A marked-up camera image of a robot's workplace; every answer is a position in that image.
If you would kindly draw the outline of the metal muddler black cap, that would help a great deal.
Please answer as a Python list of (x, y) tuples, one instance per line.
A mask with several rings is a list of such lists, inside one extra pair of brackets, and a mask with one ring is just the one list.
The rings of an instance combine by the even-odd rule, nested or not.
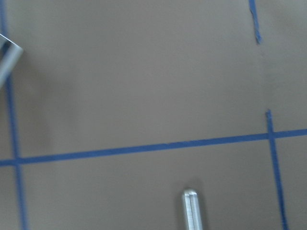
[(184, 219), (187, 230), (201, 230), (202, 222), (198, 194), (194, 189), (187, 188), (182, 194)]

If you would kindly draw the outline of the aluminium frame post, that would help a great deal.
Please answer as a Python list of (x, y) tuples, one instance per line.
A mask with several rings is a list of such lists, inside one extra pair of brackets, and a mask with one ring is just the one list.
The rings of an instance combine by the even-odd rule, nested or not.
[(23, 49), (16, 43), (0, 35), (0, 87), (2, 88), (6, 79), (11, 74), (18, 60), (20, 59)]

